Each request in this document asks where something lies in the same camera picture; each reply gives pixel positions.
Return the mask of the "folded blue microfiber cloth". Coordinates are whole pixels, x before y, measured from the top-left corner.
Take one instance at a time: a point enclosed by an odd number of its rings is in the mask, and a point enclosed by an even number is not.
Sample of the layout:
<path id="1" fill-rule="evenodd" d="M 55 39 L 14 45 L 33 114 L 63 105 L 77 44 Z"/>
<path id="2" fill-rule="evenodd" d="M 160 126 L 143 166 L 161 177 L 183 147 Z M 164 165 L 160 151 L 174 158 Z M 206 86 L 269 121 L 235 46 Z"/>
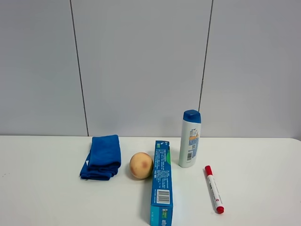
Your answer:
<path id="1" fill-rule="evenodd" d="M 108 181 L 117 175 L 120 166 L 118 135 L 92 137 L 90 151 L 79 176 L 84 180 Z"/>

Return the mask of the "blue toothpaste box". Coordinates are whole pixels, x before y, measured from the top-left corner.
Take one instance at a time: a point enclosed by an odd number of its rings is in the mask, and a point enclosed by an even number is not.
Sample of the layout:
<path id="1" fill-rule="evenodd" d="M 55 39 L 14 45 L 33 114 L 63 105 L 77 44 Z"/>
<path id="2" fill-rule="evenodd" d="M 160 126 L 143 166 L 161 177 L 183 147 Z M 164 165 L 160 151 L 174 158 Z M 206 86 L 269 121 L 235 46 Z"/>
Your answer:
<path id="1" fill-rule="evenodd" d="M 168 141 L 156 141 L 153 162 L 150 225 L 170 226 L 173 217 L 173 186 Z"/>

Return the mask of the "red whiteboard marker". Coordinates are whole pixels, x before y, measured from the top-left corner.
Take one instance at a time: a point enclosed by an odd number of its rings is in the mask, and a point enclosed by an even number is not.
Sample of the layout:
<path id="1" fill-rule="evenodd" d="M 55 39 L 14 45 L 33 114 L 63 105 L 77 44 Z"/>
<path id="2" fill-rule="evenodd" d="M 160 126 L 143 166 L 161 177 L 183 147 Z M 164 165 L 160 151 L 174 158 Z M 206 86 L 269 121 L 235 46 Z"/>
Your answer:
<path id="1" fill-rule="evenodd" d="M 215 210 L 218 214 L 224 213 L 224 205 L 219 194 L 213 172 L 210 165 L 205 166 L 206 177 L 210 186 L 210 191 L 212 193 L 212 198 L 215 206 Z"/>

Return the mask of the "yellow-red peach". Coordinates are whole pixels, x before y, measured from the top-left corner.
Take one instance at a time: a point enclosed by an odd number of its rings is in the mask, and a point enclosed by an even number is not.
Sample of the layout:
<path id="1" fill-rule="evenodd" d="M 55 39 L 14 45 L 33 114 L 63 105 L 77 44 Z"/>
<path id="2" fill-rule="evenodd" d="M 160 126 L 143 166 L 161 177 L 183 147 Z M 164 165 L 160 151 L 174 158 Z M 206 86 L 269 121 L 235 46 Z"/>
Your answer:
<path id="1" fill-rule="evenodd" d="M 132 175 L 137 179 L 148 178 L 153 171 L 153 160 L 144 152 L 135 153 L 129 163 Z"/>

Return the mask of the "white shampoo bottle blue cap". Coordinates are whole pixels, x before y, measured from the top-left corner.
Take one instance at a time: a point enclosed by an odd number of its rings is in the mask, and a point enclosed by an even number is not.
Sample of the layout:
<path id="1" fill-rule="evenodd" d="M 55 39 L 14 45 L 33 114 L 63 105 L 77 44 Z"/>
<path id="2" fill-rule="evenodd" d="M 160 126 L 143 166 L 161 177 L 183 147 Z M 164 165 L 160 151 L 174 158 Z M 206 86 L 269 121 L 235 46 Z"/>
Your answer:
<path id="1" fill-rule="evenodd" d="M 201 132 L 201 114 L 196 110 L 183 113 L 179 165 L 188 168 L 195 164 Z"/>

